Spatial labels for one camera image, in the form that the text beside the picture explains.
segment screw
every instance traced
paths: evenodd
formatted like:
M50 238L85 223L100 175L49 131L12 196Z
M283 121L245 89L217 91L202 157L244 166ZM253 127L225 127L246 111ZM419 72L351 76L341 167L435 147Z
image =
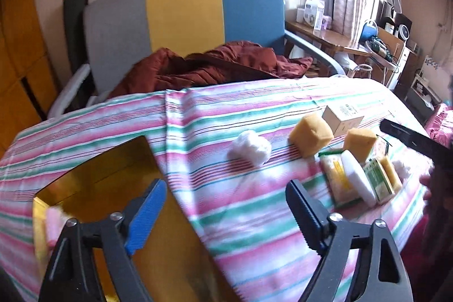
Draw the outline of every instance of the screw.
M114 213L110 214L110 219L113 221L119 221L123 219L123 214L121 214L119 211L115 211Z
M379 228L385 228L387 226L386 222L384 222L382 219L376 219L374 221L374 224L376 224Z
M339 213L332 213L329 215L329 219L332 221L341 221L343 220L343 215Z
M67 221L66 221L66 226L67 227L73 227L74 225L77 224L77 219L76 218L69 218Z

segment sofa armrest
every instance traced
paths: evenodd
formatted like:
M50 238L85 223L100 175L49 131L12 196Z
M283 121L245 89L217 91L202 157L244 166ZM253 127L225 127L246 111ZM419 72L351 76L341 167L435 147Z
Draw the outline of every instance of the sofa armrest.
M68 81L60 95L57 97L52 107L49 110L47 119L55 118L63 115L65 109L71 104L72 100L77 95L83 81L89 76L91 68L89 64L84 64L74 73Z
M334 70L336 74L345 75L343 68L338 64L336 60L315 47L313 44L310 44L308 41L302 39L301 37L293 34L288 30L285 30L285 39L290 43L293 43L295 46L298 46L299 48L305 50L306 52L309 52L312 57L330 67L330 69Z

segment wooden desk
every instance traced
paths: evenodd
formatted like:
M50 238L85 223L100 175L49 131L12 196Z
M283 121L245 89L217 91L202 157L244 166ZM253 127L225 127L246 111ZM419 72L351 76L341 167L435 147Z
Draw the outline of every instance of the wooden desk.
M315 31L312 27L298 22L285 22L286 29L291 32L299 32L302 35L321 44L321 50L333 57L337 52L346 52L354 55L371 56L367 48L357 43L353 43L348 37L338 34L332 30ZM294 45L285 46L285 56L293 49Z

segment tablecloth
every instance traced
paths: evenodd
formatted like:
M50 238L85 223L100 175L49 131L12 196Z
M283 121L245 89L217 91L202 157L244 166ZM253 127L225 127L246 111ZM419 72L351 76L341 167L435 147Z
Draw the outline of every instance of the tablecloth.
M334 207L319 163L301 159L288 135L300 118L327 104L357 106L361 127L379 132L389 118L424 133L387 88L372 80L317 78L232 83L166 90L109 100L22 131L0 160L0 263L26 301L37 300L40 278L33 254L34 195L78 164L138 135L145 135L184 213L237 292L247 301L297 301L319 257L310 250L285 201L289 180ZM261 168L231 157L230 143L253 129L272 144ZM391 202L363 202L341 213L371 223L383 218L401 249L422 215L418 176L430 160L383 135L392 159L413 174ZM341 147L344 137L329 147ZM354 270L351 253L337 298Z

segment chair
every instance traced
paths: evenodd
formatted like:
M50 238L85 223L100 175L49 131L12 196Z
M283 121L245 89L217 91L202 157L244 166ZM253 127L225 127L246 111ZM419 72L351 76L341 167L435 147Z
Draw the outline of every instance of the chair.
M160 47L187 55L249 40L282 55L286 39L344 74L333 58L285 30L283 0L96 0L83 10L83 28L88 63L75 72L49 118L63 114L90 73L98 96L87 105L103 101L135 63Z

